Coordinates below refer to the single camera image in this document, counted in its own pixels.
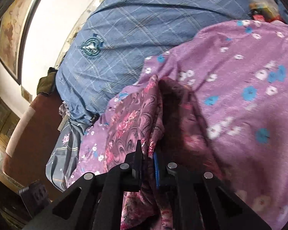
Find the olive green cloth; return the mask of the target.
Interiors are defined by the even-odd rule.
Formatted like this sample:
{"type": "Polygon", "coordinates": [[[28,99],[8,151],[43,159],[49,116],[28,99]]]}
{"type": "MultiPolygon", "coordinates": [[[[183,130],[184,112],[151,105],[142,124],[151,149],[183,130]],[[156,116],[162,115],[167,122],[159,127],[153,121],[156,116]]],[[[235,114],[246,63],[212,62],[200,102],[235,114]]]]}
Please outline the olive green cloth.
{"type": "Polygon", "coordinates": [[[37,85],[37,95],[43,94],[44,96],[50,96],[56,89],[55,77],[57,69],[50,67],[47,72],[47,76],[40,78],[37,85]]]}

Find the maroon floral garment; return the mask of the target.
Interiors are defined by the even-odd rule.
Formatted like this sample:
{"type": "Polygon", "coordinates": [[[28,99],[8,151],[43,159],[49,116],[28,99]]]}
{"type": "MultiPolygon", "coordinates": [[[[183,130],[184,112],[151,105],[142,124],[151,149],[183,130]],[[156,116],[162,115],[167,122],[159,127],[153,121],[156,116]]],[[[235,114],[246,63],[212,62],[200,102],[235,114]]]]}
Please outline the maroon floral garment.
{"type": "Polygon", "coordinates": [[[118,104],[106,141],[107,168],[122,163],[137,143],[143,152],[141,190],[125,195],[121,229],[138,226],[155,215],[160,217],[161,229],[173,228],[167,196],[156,189],[153,170],[156,150],[190,171],[210,171],[222,176],[205,128],[195,93],[170,78],[152,76],[147,85],[118,104]]]}

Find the grey star patterned cloth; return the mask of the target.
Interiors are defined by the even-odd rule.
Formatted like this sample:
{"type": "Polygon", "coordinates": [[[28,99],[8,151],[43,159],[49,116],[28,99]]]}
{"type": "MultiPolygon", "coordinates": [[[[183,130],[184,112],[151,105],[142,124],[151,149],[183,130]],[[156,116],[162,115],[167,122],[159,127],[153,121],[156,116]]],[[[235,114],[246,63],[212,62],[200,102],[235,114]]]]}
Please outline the grey star patterned cloth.
{"type": "Polygon", "coordinates": [[[79,148],[87,125],[68,120],[62,127],[55,147],[46,164],[46,177],[59,191],[67,189],[67,182],[76,169],[79,148]]]}

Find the framed map picture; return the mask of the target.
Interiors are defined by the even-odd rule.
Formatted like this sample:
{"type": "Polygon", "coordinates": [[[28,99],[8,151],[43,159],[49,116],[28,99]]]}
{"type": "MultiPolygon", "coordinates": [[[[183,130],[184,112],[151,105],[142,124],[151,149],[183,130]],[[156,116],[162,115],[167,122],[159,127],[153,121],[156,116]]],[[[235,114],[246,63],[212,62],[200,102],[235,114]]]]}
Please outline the framed map picture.
{"type": "Polygon", "coordinates": [[[21,83],[19,51],[24,26],[33,0],[15,0],[0,20],[0,62],[18,83],[21,83]]]}

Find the purple flowered cloth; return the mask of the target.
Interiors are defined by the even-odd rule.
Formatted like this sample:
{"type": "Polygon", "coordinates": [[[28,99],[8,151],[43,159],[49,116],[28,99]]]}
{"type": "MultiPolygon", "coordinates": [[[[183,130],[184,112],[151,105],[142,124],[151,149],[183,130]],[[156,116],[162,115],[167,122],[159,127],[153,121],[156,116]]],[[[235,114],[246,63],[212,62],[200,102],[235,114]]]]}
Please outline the purple flowered cloth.
{"type": "Polygon", "coordinates": [[[195,93],[219,177],[272,229],[288,224],[288,25],[228,21],[145,58],[139,80],[125,86],[89,127],[67,184],[107,168],[105,147],[118,104],[152,76],[195,93]]]}

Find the crumpled grey brown cloth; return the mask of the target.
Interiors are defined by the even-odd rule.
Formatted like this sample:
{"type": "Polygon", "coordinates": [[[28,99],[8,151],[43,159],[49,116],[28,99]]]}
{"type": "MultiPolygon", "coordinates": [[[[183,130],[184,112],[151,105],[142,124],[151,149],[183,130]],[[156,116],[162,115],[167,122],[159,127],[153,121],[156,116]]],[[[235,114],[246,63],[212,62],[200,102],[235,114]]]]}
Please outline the crumpled grey brown cloth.
{"type": "Polygon", "coordinates": [[[65,101],[63,101],[62,104],[59,106],[59,115],[61,115],[62,118],[66,116],[70,117],[70,111],[65,101]]]}

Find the blue plaid bedsheet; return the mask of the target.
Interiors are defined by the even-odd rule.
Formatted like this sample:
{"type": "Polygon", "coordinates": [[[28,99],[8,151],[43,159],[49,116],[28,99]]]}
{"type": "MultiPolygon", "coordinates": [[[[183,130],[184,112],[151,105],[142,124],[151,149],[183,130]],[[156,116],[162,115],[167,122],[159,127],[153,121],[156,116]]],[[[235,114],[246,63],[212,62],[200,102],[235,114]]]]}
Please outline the blue plaid bedsheet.
{"type": "Polygon", "coordinates": [[[202,28],[249,19],[249,0],[104,0],[88,17],[56,74],[71,118],[90,124],[146,57],[192,39],[202,28]]]}

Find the red yellow items pile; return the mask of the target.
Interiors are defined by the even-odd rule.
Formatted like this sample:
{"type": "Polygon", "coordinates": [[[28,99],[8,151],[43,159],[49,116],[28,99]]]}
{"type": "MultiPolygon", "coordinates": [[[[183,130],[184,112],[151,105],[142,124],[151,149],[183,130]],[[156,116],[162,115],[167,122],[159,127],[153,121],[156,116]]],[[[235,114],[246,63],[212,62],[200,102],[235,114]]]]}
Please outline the red yellow items pile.
{"type": "Polygon", "coordinates": [[[282,21],[275,0],[249,0],[252,19],[259,22],[282,21]]]}

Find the brown wooden cabinet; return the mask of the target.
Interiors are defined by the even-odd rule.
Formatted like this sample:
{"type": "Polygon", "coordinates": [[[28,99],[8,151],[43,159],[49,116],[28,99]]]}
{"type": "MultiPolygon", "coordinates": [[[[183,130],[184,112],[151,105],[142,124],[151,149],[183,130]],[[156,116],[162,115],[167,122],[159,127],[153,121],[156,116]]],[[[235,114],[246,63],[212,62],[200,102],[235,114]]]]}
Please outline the brown wooden cabinet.
{"type": "Polygon", "coordinates": [[[3,172],[3,161],[6,156],[6,148],[20,118],[0,98],[0,181],[17,193],[22,185],[14,181],[3,172]]]}

